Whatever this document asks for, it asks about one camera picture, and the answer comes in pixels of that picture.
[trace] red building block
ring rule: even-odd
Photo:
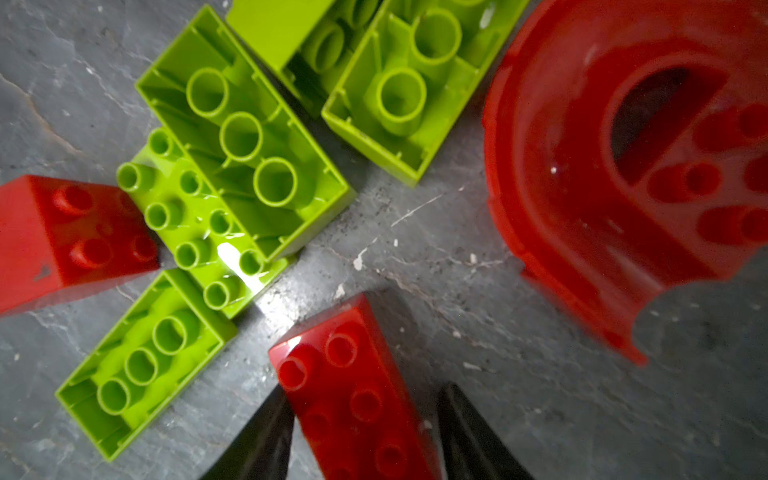
[[[157,269],[117,187],[25,175],[0,187],[0,315],[84,298]]]
[[[270,350],[328,480],[435,480],[439,467],[362,294],[294,326]]]
[[[651,300],[768,245],[766,18],[764,0],[547,0],[488,91],[488,204],[522,275],[638,364]]]

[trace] red curved toy piece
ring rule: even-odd
[[[679,87],[615,154],[620,108],[663,76]],[[649,301],[727,280],[768,243],[766,78],[768,3],[752,0],[549,1],[498,70],[496,226],[527,278],[636,363]]]

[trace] toy building block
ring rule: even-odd
[[[118,168],[118,185],[144,212],[176,264],[204,289],[205,303],[233,318],[293,261],[265,261],[241,219],[222,201],[164,127],[153,131],[131,162]]]
[[[651,300],[768,245],[768,2],[546,5],[488,91],[488,205],[522,276],[642,365]]]
[[[355,191],[210,6],[136,86],[260,259],[295,253],[354,200]]]
[[[323,118],[415,186],[528,0],[385,0]]]
[[[317,117],[378,6],[379,0],[235,0],[227,22]]]
[[[439,478],[364,295],[294,326],[270,361],[326,478]]]
[[[25,175],[0,187],[0,314],[78,300],[157,269],[119,188]]]
[[[165,270],[56,396],[111,462],[236,334],[187,273]]]

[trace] lime green building block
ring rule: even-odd
[[[235,317],[291,263],[266,262],[256,242],[165,127],[153,131],[134,159],[118,168],[118,186],[144,221],[203,290],[209,308]]]
[[[379,0],[235,0],[227,22],[318,117],[378,7]]]
[[[259,259],[300,250],[355,198],[210,6],[137,82]]]
[[[187,273],[165,270],[56,397],[111,462],[236,334]]]
[[[333,131],[415,186],[528,0],[385,0],[323,107]]]

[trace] concrete floor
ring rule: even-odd
[[[0,183],[40,174],[114,184],[116,167],[159,125],[133,83],[201,4],[2,0]],[[266,349],[297,320],[363,290],[373,291],[422,414],[435,425],[436,390],[456,381],[540,480],[763,478],[768,252],[729,283],[686,286],[649,305],[634,338],[650,363],[632,366],[523,281],[497,234],[480,125],[489,82],[416,189],[300,113],[357,201],[111,464],[54,391],[154,274],[0,321],[0,478],[196,479],[275,385]],[[173,266],[166,250],[163,264]],[[289,477],[321,478],[299,429]]]

